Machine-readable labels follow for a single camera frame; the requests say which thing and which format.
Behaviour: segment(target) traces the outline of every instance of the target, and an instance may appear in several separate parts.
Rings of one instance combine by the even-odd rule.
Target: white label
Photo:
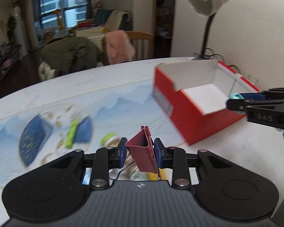
[[[157,87],[155,87],[154,90],[154,97],[158,100],[158,102],[165,110],[165,112],[168,114],[168,116],[171,116],[171,114],[173,113],[173,105],[171,105],[169,100],[163,95],[163,93]]]

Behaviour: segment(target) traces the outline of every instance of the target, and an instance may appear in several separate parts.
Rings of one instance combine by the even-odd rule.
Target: red box
[[[161,63],[153,97],[189,145],[228,127],[245,115],[226,109],[228,96],[259,89],[217,60]]]

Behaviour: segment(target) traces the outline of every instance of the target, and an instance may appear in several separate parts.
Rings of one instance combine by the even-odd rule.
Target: wooden chair back
[[[134,60],[152,59],[154,56],[154,35],[145,31],[126,31],[131,44],[136,50]],[[104,51],[104,64],[108,65],[107,51],[106,51],[106,39],[102,39],[103,51]]]

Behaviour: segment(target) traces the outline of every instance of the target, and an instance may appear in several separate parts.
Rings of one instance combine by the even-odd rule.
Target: building outside window
[[[40,0],[39,23],[42,28],[57,25],[57,16],[52,14],[56,9],[61,9],[59,17],[64,19],[66,27],[75,26],[78,21],[86,19],[86,0]]]

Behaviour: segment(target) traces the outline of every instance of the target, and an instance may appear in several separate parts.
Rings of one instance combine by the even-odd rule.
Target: tabletop
[[[142,60],[89,69],[32,85],[0,99],[0,120],[71,97],[153,79],[159,63],[188,61],[188,57]],[[189,153],[205,148],[271,180],[284,198],[284,140],[274,128],[248,123],[245,118],[195,145],[182,144]],[[192,183],[198,183],[191,170]],[[8,220],[1,202],[0,225]]]

